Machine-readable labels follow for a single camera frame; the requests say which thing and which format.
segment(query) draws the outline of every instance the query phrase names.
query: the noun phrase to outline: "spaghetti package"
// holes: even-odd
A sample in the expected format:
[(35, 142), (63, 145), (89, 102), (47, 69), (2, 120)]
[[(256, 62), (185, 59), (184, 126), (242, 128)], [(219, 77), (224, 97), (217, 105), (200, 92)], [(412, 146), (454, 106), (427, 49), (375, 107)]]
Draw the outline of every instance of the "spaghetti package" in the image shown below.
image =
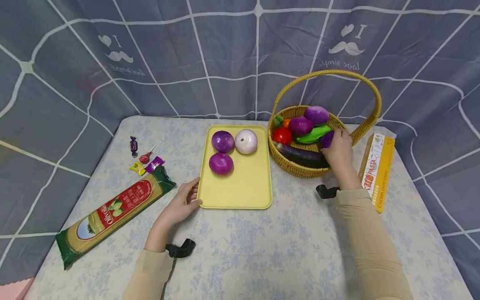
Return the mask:
[(374, 132), (368, 139), (359, 177), (372, 198), (377, 213), (384, 211), (388, 177), (395, 150), (395, 140)]
[(168, 178), (165, 168), (159, 166), (91, 214), (57, 234), (55, 239), (60, 248), (64, 269), (155, 200), (171, 191), (175, 185), (177, 184)]

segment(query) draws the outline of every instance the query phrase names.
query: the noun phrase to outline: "gray fabric backdrop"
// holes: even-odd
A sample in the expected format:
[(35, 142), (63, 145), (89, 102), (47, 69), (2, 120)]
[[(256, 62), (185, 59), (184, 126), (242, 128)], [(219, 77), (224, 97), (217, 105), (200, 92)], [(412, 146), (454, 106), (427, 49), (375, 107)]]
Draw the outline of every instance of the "gray fabric backdrop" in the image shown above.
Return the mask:
[[(364, 74), (480, 299), (480, 1), (4, 0), (0, 3), (0, 284), (35, 275), (120, 121), (268, 120), (311, 71)], [(281, 108), (369, 115), (373, 93), (324, 76)]]

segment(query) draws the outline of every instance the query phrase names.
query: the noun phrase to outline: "basket handle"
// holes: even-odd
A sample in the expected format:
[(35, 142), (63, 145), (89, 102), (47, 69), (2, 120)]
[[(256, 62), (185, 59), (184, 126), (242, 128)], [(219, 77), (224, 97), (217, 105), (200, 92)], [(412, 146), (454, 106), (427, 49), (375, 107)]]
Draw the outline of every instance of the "basket handle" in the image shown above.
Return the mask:
[(382, 112), (382, 97), (380, 96), (380, 92), (378, 91), (378, 88), (375, 86), (375, 84), (368, 79), (367, 77), (360, 75), (358, 73), (352, 72), (352, 71), (347, 71), (347, 70), (340, 70), (340, 69), (327, 69), (327, 70), (321, 70), (321, 71), (316, 71), (312, 73), (308, 73), (306, 75), (303, 75), (294, 81), (290, 82), (287, 84), (281, 91), (278, 93), (275, 99), (275, 103), (273, 105), (273, 112), (272, 115), (270, 116), (270, 120), (268, 121), (269, 128), (270, 124), (273, 122), (273, 119), (275, 118), (276, 114), (276, 107), (278, 106), (278, 103), (280, 102), (280, 99), (283, 97), (283, 95), (294, 85), (310, 79), (312, 77), (320, 76), (320, 75), (327, 75), (327, 74), (338, 74), (338, 75), (346, 75), (349, 77), (357, 78), (363, 82), (365, 82), (373, 91), (373, 94), (375, 95), (375, 106), (372, 109), (372, 112), (370, 113), (370, 116), (363, 121), (362, 124), (360, 124), (351, 134), (350, 136), (352, 137), (352, 142), (353, 145), (355, 145), (363, 136), (364, 134), (371, 128), (373, 125), (375, 125), (375, 122), (377, 121), (378, 117), (380, 116), (380, 113)]

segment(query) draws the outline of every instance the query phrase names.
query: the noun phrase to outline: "beige sleeve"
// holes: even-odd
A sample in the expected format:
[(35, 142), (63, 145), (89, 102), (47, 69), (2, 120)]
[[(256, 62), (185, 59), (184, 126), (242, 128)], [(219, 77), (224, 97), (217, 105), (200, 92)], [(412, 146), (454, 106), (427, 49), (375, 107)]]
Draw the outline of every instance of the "beige sleeve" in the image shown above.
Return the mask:
[(157, 300), (172, 271), (173, 258), (168, 253), (142, 250), (138, 256), (123, 300)]
[(365, 189), (338, 191), (363, 300), (412, 300), (395, 247)]

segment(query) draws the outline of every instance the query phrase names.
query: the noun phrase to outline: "black clamp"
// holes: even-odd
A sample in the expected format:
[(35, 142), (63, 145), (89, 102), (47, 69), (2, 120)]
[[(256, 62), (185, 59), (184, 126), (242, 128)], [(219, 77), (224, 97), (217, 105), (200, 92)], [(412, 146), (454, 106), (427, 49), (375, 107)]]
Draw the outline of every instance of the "black clamp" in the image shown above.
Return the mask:
[(191, 239), (186, 239), (182, 246), (179, 247), (174, 244), (168, 244), (165, 249), (168, 250), (168, 254), (173, 258), (184, 258), (189, 256), (195, 248), (195, 242)]
[(317, 186), (316, 188), (318, 195), (322, 199), (330, 199), (336, 197), (336, 191), (340, 190), (339, 187), (335, 186), (333, 188), (327, 189), (324, 184)]

